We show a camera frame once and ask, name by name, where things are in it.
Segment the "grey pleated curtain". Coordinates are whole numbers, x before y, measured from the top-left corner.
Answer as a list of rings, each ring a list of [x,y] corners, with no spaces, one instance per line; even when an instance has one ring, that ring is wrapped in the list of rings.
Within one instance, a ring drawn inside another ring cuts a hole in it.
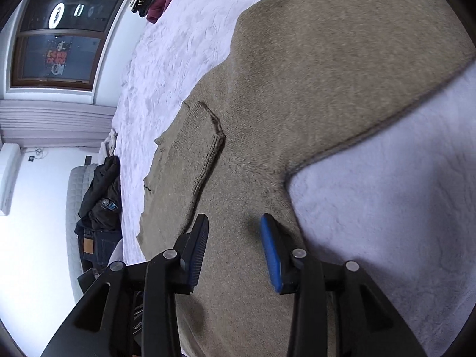
[[[99,148],[116,109],[65,101],[1,100],[1,141],[22,148]]]

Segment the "dark framed window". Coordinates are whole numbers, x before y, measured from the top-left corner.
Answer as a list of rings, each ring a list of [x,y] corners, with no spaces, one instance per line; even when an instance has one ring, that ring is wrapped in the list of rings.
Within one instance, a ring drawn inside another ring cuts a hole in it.
[[[90,91],[123,0],[27,0],[10,84]]]

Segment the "white air conditioner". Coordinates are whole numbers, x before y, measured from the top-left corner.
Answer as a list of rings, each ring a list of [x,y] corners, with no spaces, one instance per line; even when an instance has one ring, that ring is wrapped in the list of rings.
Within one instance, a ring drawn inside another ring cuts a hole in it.
[[[0,210],[1,216],[7,216],[10,213],[15,182],[21,165],[20,146],[17,143],[4,143],[1,146],[0,159]]]

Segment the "lavender fluffy bed blanket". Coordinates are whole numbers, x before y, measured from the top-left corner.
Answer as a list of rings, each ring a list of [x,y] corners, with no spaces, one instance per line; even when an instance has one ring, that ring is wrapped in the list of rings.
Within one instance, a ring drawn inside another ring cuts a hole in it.
[[[138,236],[157,139],[260,1],[172,0],[136,45],[113,119],[128,264],[148,260]],[[444,353],[475,304],[475,56],[406,114],[298,170],[286,191],[299,245],[358,262],[425,352]]]

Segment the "olive brown knit sweater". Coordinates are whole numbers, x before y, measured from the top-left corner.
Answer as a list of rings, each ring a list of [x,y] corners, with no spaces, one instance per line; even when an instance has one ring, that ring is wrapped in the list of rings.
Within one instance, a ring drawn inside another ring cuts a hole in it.
[[[227,59],[157,139],[138,241],[171,248],[197,213],[210,234],[198,288],[180,297],[187,356],[283,356],[293,301],[270,289],[259,221],[303,244],[286,191],[301,168],[413,109],[475,56],[445,0],[262,0]]]

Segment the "dark blue jeans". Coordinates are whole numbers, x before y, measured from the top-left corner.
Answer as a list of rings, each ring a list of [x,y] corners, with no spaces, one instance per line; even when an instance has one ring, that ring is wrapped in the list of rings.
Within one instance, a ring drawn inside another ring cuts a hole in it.
[[[111,255],[122,239],[121,230],[93,229],[90,221],[79,220],[74,233],[83,272],[91,268],[102,271],[109,264]]]

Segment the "black jacket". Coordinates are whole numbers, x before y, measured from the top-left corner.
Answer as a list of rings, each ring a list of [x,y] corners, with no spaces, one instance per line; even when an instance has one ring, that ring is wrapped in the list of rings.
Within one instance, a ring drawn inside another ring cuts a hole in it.
[[[90,221],[93,230],[119,231],[121,212],[120,160],[110,156],[94,169],[78,217]]]

